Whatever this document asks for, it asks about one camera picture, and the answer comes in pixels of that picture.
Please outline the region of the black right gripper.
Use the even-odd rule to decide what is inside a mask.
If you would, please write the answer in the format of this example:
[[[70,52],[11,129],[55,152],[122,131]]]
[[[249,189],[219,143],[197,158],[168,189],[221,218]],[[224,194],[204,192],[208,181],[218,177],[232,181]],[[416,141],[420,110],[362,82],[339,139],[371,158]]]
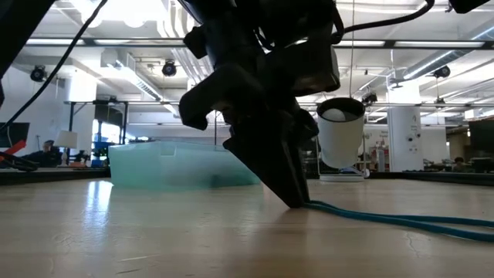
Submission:
[[[466,14],[490,0],[448,0],[449,5],[458,14]]]

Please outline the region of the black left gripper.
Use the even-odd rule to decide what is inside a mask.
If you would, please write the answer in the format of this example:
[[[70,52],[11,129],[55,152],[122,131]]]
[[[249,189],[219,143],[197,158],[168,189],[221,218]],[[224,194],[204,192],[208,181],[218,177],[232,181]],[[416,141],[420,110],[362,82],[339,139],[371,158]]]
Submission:
[[[198,23],[183,42],[197,59],[256,67],[266,49],[282,49],[318,33],[330,35],[334,0],[179,0]]]

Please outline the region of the blue rubber band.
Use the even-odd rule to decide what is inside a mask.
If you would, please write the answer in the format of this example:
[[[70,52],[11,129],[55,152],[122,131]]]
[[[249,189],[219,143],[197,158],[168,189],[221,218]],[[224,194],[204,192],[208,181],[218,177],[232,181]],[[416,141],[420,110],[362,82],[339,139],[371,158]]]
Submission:
[[[338,215],[347,219],[367,222],[378,222],[390,225],[399,225],[407,228],[420,229],[426,232],[453,236],[460,239],[469,239],[478,242],[494,242],[494,233],[473,232],[462,229],[450,228],[438,225],[439,223],[471,225],[494,229],[494,222],[481,219],[466,219],[458,217],[432,216],[432,215],[390,215],[370,212],[358,212],[346,210],[325,202],[311,200],[304,204],[307,209],[315,209]]]

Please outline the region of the translucent green plastic bin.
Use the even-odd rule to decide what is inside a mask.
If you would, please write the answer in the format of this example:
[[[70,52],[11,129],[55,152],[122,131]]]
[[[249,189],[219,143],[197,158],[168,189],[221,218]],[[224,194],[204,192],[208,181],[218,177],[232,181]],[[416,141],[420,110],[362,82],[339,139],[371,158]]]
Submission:
[[[111,181],[122,188],[181,192],[260,183],[218,145],[154,141],[112,146],[108,155]]]

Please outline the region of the black overhead crossbeam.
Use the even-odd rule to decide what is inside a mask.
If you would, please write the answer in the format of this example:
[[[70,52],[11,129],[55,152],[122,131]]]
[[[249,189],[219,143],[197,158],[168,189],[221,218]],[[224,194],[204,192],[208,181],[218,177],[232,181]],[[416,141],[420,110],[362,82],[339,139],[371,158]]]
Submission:
[[[72,42],[69,38],[29,39],[27,47],[67,47]],[[79,39],[76,47],[103,47],[103,48],[186,48],[182,39],[100,39],[84,37]],[[494,50],[492,40],[451,41],[451,40],[342,40],[334,46],[335,49],[420,49],[420,50]]]

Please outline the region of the white round column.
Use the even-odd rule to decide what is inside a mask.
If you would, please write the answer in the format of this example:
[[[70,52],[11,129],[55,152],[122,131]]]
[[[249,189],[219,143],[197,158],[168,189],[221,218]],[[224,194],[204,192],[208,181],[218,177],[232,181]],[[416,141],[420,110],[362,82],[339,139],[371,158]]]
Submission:
[[[423,169],[421,144],[421,103],[417,80],[400,83],[387,92],[388,103],[396,107],[387,109],[390,170],[393,172],[420,171]]]

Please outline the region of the black monitor screen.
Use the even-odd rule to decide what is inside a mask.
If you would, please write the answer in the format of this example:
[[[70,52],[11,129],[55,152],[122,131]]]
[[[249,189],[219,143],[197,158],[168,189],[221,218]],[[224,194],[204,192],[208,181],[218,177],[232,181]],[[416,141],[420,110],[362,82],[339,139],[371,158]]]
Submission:
[[[469,131],[475,173],[494,171],[494,120],[470,121]]]
[[[12,147],[20,141],[26,141],[30,123],[13,123],[0,131],[0,148]]]

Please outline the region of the black metal rack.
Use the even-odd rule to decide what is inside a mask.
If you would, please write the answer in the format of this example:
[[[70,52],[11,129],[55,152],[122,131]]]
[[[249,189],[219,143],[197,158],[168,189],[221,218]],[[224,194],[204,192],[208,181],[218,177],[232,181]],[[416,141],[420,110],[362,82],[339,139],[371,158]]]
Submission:
[[[94,105],[94,106],[105,106],[109,108],[112,105],[123,105],[123,118],[121,121],[120,127],[122,131],[120,132],[121,137],[119,139],[119,143],[123,144],[127,135],[127,123],[128,123],[128,114],[129,114],[129,106],[130,102],[125,100],[92,100],[92,101],[69,101],[66,100],[64,104],[69,105],[69,131],[73,131],[74,126],[74,117],[76,115],[76,105],[81,105],[79,111],[81,111],[86,105]]]

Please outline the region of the white shade table lamp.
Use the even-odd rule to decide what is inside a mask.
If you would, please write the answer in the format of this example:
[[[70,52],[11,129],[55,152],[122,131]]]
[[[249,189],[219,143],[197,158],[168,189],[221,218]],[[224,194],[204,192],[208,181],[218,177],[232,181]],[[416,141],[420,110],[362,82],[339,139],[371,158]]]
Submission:
[[[63,149],[61,166],[69,165],[69,156],[72,149],[77,149],[78,133],[73,131],[60,131],[54,141],[54,146]]]

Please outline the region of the red tag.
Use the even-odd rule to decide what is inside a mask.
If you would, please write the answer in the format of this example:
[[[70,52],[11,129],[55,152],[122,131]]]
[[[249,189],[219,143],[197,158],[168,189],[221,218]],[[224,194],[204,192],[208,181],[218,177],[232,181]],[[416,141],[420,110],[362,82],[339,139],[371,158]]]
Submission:
[[[23,148],[26,147],[26,142],[25,141],[19,141],[16,144],[14,144],[12,147],[8,148],[5,153],[6,154],[16,154],[18,151],[22,150]]]

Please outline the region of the black metal table frame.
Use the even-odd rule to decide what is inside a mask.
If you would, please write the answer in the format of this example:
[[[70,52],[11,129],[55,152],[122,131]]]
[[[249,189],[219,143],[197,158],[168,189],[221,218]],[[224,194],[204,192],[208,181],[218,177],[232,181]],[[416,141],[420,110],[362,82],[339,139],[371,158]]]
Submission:
[[[0,185],[20,185],[38,182],[70,181],[109,177],[110,172],[108,170],[48,170],[23,172],[0,169]],[[494,187],[494,174],[423,171],[371,172],[369,179],[403,179]]]

